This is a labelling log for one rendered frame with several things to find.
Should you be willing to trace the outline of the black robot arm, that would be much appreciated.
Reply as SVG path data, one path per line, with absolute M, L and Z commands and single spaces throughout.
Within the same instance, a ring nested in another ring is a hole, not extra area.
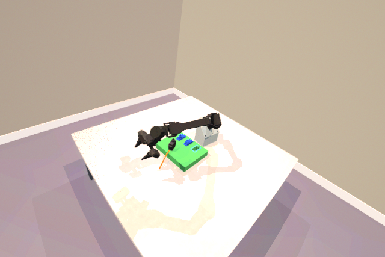
M 166 125 L 169 124 L 169 125 Z M 163 126 L 154 126 L 151 128 L 149 134 L 141 134 L 140 140 L 143 145 L 151 146 L 156 138 L 162 139 L 164 136 L 166 138 L 173 138 L 178 136 L 184 130 L 193 129 L 201 126 L 207 126 L 209 130 L 212 128 L 218 129 L 222 125 L 220 114 L 219 113 L 210 113 L 202 119 L 193 120 L 190 122 L 180 123 L 180 122 L 168 122 L 163 123 Z M 169 133 L 169 134 L 168 134 Z M 171 136 L 168 136 L 171 135 Z

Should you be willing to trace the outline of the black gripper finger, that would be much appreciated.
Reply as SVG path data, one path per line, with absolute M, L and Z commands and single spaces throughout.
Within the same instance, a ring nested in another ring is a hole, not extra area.
M 137 141 L 137 143 L 136 143 L 136 145 L 135 145 L 134 148 L 138 147 L 138 146 L 141 145 L 141 144 L 142 144 L 142 142 L 141 142 L 141 140 L 140 140 L 140 135 L 138 134 L 138 141 Z
M 149 152 L 147 152 L 147 155 L 145 155 L 144 157 L 142 157 L 142 159 L 141 160 L 144 160 L 144 159 L 148 159 L 148 158 L 150 158 L 151 156 L 150 156 L 150 153 Z M 151 157 L 152 158 L 152 157 Z

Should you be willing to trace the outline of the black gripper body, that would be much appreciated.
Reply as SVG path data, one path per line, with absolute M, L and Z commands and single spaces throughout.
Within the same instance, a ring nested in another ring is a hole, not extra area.
M 138 131 L 138 133 L 139 133 L 140 136 L 141 136 L 141 134 L 147 134 L 147 132 L 142 131 L 142 130 Z M 161 139 L 158 137 L 158 138 L 155 139 L 153 144 L 151 146 L 149 146 L 149 148 L 150 148 L 149 153 L 150 153 L 150 156 L 152 158 L 158 159 L 160 157 L 160 155 L 161 155 L 158 150 L 154 149 L 154 146 L 156 146 L 156 143 L 159 142 L 159 141 L 161 142 Z

